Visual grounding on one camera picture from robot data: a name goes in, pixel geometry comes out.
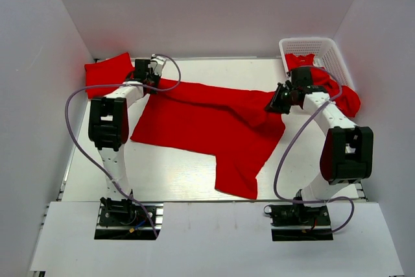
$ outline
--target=white basket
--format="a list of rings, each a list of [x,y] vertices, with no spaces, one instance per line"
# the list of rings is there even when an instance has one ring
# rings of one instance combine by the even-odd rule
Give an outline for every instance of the white basket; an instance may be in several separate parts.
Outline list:
[[[333,74],[342,85],[355,89],[351,81],[349,71],[343,61],[334,40],[330,38],[307,37],[307,38],[285,38],[279,41],[279,50],[283,59],[285,73],[288,76],[288,66],[285,55],[293,53],[296,56],[313,53],[314,66],[324,67],[326,71]]]

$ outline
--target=folded red cloth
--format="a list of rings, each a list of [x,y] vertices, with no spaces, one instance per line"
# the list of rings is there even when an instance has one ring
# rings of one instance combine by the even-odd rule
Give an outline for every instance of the folded red cloth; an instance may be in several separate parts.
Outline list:
[[[96,86],[99,84],[122,84],[127,74],[134,70],[128,53],[120,54],[115,58],[94,63],[86,64],[86,86]],[[117,88],[96,88],[86,90],[88,98],[104,96]]]
[[[289,53],[285,55],[285,60],[290,71],[300,66],[313,66],[314,54],[295,56]],[[313,83],[324,86],[329,92],[330,97],[338,94],[340,90],[338,84],[327,73],[312,68],[311,76],[313,77]],[[347,86],[342,86],[342,91],[342,95],[335,100],[335,103],[345,116],[355,117],[361,107],[361,100],[357,93]]]
[[[160,87],[175,83],[162,79]],[[256,199],[256,176],[285,129],[281,115],[264,111],[272,96],[181,82],[150,96],[131,139],[215,155],[215,189]]]

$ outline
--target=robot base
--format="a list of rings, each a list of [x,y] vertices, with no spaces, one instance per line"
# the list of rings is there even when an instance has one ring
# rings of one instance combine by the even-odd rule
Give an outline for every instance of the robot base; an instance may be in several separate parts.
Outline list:
[[[272,218],[273,241],[333,240],[333,235],[327,234],[331,225],[327,206],[268,205],[264,212]]]

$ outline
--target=black joint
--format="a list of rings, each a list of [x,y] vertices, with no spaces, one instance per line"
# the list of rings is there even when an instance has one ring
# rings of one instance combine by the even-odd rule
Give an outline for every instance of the black joint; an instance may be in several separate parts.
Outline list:
[[[104,120],[106,116],[112,116],[112,120]],[[128,134],[127,100],[94,97],[89,112],[88,137],[95,147],[118,151],[127,142]]]
[[[291,83],[294,87],[307,87],[313,85],[310,67],[297,67],[290,71]]]
[[[368,178],[372,173],[373,136],[368,126],[329,129],[320,158],[324,179],[333,185],[352,184]]]

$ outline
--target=cable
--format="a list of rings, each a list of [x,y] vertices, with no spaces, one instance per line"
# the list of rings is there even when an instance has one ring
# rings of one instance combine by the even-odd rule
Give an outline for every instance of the cable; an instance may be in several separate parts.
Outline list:
[[[162,91],[170,91],[170,90],[173,90],[173,89],[175,89],[175,87],[177,87],[178,85],[179,85],[179,83],[180,83],[180,81],[181,81],[181,79],[182,79],[182,73],[180,72],[180,68],[179,68],[179,65],[176,63],[176,61],[175,60],[173,60],[170,56],[167,56],[167,55],[164,55],[164,54],[155,54],[156,56],[161,56],[161,57],[163,57],[163,58],[168,58],[173,64],[174,64],[174,66],[176,66],[176,69],[177,69],[177,72],[178,72],[178,75],[179,75],[179,77],[178,77],[178,80],[177,80],[177,83],[173,86],[173,87],[170,87],[170,88],[167,88],[167,89],[159,89],[159,88],[155,88],[155,87],[151,87],[151,86],[146,86],[146,85],[144,85],[144,84],[134,84],[134,86],[137,86],[137,87],[143,87],[143,88],[147,88],[147,89],[151,89],[151,90],[155,90],[155,91],[159,91],[159,92],[162,92]],[[72,130],[72,127],[71,127],[71,123],[69,122],[69,104],[71,103],[71,100],[72,100],[72,98],[76,95],[76,94],[78,94],[78,93],[80,93],[81,91],[84,91],[84,90],[90,90],[90,89],[97,89],[97,88],[118,88],[118,87],[121,87],[121,86],[126,86],[126,84],[101,84],[101,85],[97,85],[97,86],[86,86],[86,87],[83,87],[83,88],[80,88],[80,89],[78,89],[77,91],[74,91],[68,98],[67,98],[67,100],[66,100],[66,103],[65,103],[65,122],[66,122],[66,127],[67,127],[67,131],[69,132],[69,136],[71,137],[71,139],[72,139],[72,141],[73,141],[73,143],[75,144],[75,146],[78,148],[78,150],[90,161],[90,162],[92,162],[94,165],[96,165],[109,179],[110,179],[110,181],[112,182],[112,184],[115,186],[115,188],[118,190],[118,192],[120,193],[120,194],[122,194],[122,196],[123,197],[125,197],[126,199],[129,199],[129,200],[131,200],[132,202],[135,202],[136,204],[138,204],[143,210],[144,210],[144,212],[145,212],[145,215],[147,216],[147,218],[148,218],[148,220],[150,221],[150,225],[151,225],[151,227],[152,227],[152,229],[153,229],[153,232],[154,232],[154,235],[156,236],[156,238],[157,238],[157,231],[156,231],[156,228],[154,227],[154,223],[153,223],[153,221],[152,221],[152,219],[151,219],[151,217],[150,217],[150,215],[148,214],[148,211],[147,211],[147,209],[144,207],[144,205],[140,202],[140,201],[138,201],[138,200],[136,200],[133,196],[130,196],[130,195],[127,195],[121,188],[120,188],[120,186],[119,186],[119,184],[117,183],[117,181],[115,181],[114,179],[113,179],[113,176],[111,175],[111,173],[109,173],[102,165],[100,165],[99,163],[97,163],[80,145],[79,145],[79,143],[78,143],[78,140],[77,140],[77,138],[75,137],[75,135],[74,135],[74,133],[73,133],[73,130]]]
[[[133,217],[133,219],[132,219],[132,221],[131,222],[129,222],[129,223],[123,223],[123,222],[120,222],[122,225],[130,225],[130,224],[132,224],[135,220],[136,220],[136,218],[137,218],[137,210],[136,210],[136,213],[134,214],[134,217]]]
[[[278,191],[277,191],[277,182],[278,182],[278,177],[279,174],[281,173],[281,168],[283,167],[283,163],[285,161],[285,158],[287,157],[289,151],[291,150],[292,146],[294,145],[294,143],[297,141],[298,137],[300,136],[300,134],[304,131],[304,129],[309,125],[309,123],[324,109],[327,107],[328,104],[330,104],[330,102],[334,101],[335,99],[337,99],[338,97],[340,97],[343,93],[343,89],[342,89],[342,85],[340,84],[340,82],[338,81],[338,79],[332,75],[331,73],[329,73],[328,71],[326,71],[325,69],[322,69],[320,67],[316,67],[316,66],[300,66],[300,67],[311,67],[311,68],[315,68],[315,69],[319,69],[321,71],[323,71],[324,73],[327,73],[337,84],[339,87],[339,92],[331,97],[328,101],[326,101],[323,105],[321,105],[319,108],[317,108],[317,110],[310,116],[310,118],[308,118],[306,120],[306,122],[304,123],[304,125],[302,125],[302,127],[299,129],[299,131],[297,131],[296,135],[293,137],[293,139],[291,140],[291,142],[288,144],[287,148],[285,149],[285,152],[283,153],[283,156],[281,157],[281,160],[279,161],[278,164],[278,168],[274,177],[274,193],[277,196],[278,199],[286,201],[286,202],[290,202],[292,204],[326,204],[328,202],[333,202],[333,201],[337,201],[337,200],[348,200],[351,204],[351,210],[350,210],[350,214],[349,217],[346,219],[346,221],[341,224],[338,228],[334,229],[334,230],[330,230],[330,231],[326,231],[326,232],[321,232],[320,234],[334,234],[335,232],[338,232],[339,230],[343,229],[351,220],[351,218],[353,217],[353,214],[355,213],[355,204],[354,202],[346,196],[339,196],[339,197],[335,197],[329,200],[296,200],[296,199],[288,199],[288,198],[284,198],[282,197]]]
[[[139,223],[137,226],[134,227],[134,230],[138,230],[142,225],[144,225],[145,220]]]

